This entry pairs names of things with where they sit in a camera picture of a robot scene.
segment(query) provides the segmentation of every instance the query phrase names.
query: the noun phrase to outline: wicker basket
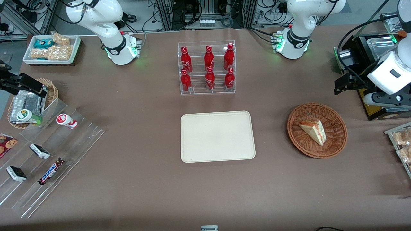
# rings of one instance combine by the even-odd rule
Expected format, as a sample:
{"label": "wicker basket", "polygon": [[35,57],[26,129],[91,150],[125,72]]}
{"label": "wicker basket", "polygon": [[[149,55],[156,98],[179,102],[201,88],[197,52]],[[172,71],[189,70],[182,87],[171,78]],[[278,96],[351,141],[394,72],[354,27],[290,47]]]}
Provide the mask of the wicker basket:
{"label": "wicker basket", "polygon": [[[320,120],[326,133],[323,146],[317,144],[300,126],[304,120]],[[336,111],[316,103],[302,104],[290,114],[287,122],[288,135],[293,144],[304,154],[314,158],[330,158],[339,154],[347,144],[347,127]]]}
{"label": "wicker basket", "polygon": [[[44,84],[48,88],[48,94],[47,94],[47,99],[46,99],[46,104],[44,105],[44,108],[48,107],[55,99],[58,98],[58,90],[54,86],[53,82],[51,82],[48,79],[37,79],[40,83]],[[13,108],[13,101],[14,98],[12,99],[12,102],[9,106],[9,109],[7,111],[7,119],[9,120],[9,123],[19,129],[25,129],[29,125],[29,123],[23,123],[23,124],[14,124],[10,122],[10,114],[12,113],[12,108]]]}

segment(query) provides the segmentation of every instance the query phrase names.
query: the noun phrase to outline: coca-cola bottle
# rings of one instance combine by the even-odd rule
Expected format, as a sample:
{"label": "coca-cola bottle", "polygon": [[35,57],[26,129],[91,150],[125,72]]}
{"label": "coca-cola bottle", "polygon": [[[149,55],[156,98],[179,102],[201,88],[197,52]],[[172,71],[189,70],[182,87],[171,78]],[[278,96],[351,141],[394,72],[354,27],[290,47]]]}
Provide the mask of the coca-cola bottle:
{"label": "coca-cola bottle", "polygon": [[206,70],[207,67],[214,68],[214,55],[212,54],[210,45],[205,47],[204,65]]}
{"label": "coca-cola bottle", "polygon": [[205,75],[205,87],[208,90],[213,90],[215,87],[215,75],[213,73],[213,67],[207,67],[207,73]]}
{"label": "coca-cola bottle", "polygon": [[193,64],[191,63],[191,56],[188,54],[187,47],[181,47],[181,64],[184,69],[189,71],[189,73],[193,72]]}
{"label": "coca-cola bottle", "polygon": [[224,54],[224,70],[227,70],[229,67],[233,67],[233,63],[234,63],[234,44],[229,43],[227,45],[227,51]]}
{"label": "coca-cola bottle", "polygon": [[224,81],[224,88],[227,91],[232,91],[234,88],[234,81],[235,81],[235,76],[234,76],[234,69],[232,67],[229,67],[227,70],[226,78]]}
{"label": "coca-cola bottle", "polygon": [[181,70],[181,84],[183,91],[191,92],[193,90],[193,87],[191,86],[191,78],[190,75],[187,74],[186,69]]}

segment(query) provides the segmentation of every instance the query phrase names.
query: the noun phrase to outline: clear acrylic shelf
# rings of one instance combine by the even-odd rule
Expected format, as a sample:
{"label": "clear acrylic shelf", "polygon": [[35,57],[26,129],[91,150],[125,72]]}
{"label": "clear acrylic shelf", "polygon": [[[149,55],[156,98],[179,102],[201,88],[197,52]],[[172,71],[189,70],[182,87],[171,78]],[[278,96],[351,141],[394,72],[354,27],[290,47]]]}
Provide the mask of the clear acrylic shelf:
{"label": "clear acrylic shelf", "polygon": [[[224,80],[227,71],[224,69],[224,54],[227,50],[227,44],[234,44],[234,53],[236,53],[236,42],[232,41],[214,41],[214,42],[179,42],[177,47],[177,62],[178,62],[178,73],[180,81],[180,92],[181,95],[199,95],[199,94],[233,94],[236,92],[236,84],[234,83],[234,88],[231,91],[227,91],[224,88]],[[212,53],[214,55],[214,75],[215,75],[215,88],[213,90],[208,90],[206,88],[206,70],[204,66],[204,55],[206,54],[206,46],[210,45],[212,47]],[[186,46],[188,53],[191,56],[193,64],[193,72],[190,73],[191,85],[193,90],[191,92],[185,92],[181,84],[181,47]],[[236,76],[236,56],[234,56],[234,75]]]}
{"label": "clear acrylic shelf", "polygon": [[[66,113],[77,120],[78,127],[69,129],[58,125],[55,120],[60,113]],[[23,141],[25,144],[9,159],[0,163],[2,166],[0,168],[0,204],[13,198],[17,201],[13,210],[21,218],[30,217],[35,212],[104,133],[101,128],[59,99],[56,99],[40,116],[43,117],[43,123],[40,126],[30,125],[22,131],[20,134],[26,139]],[[35,155],[29,148],[32,143],[42,146],[51,156],[42,159]],[[40,185],[37,181],[59,157],[65,163],[45,185]],[[24,182],[12,180],[6,171],[9,165],[21,168],[27,180]]]}

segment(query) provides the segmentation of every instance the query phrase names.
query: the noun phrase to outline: table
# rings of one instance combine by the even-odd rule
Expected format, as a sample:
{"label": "table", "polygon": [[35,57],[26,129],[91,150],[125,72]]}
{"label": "table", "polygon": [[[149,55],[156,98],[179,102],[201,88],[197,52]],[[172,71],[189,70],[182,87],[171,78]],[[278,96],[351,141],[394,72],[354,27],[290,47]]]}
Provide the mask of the table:
{"label": "table", "polygon": [[[298,60],[247,30],[224,29],[148,34],[141,58],[126,66],[114,65],[97,37],[82,37],[75,67],[23,64],[22,73],[52,80],[60,99],[106,132],[30,219],[0,207],[1,230],[409,230],[410,179],[383,133],[409,120],[367,121],[356,92],[333,94],[332,49],[352,27],[318,27]],[[237,92],[181,96],[177,43],[231,39]],[[292,145],[286,121],[306,102],[344,119],[340,155],[312,159]],[[181,161],[182,115],[237,110],[251,113],[254,159]],[[20,132],[5,115],[0,125]]]}

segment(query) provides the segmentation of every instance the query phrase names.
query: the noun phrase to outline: aluminum foil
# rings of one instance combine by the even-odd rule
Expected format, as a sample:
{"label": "aluminum foil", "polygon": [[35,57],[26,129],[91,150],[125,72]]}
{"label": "aluminum foil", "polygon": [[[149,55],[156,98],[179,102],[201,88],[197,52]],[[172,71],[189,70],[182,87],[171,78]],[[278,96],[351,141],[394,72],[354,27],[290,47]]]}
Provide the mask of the aluminum foil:
{"label": "aluminum foil", "polygon": [[17,119],[17,113],[23,109],[27,109],[35,115],[40,115],[44,110],[46,98],[42,99],[40,96],[25,90],[19,91],[19,93],[14,97],[13,107],[10,113],[10,122],[15,124],[24,123]]}

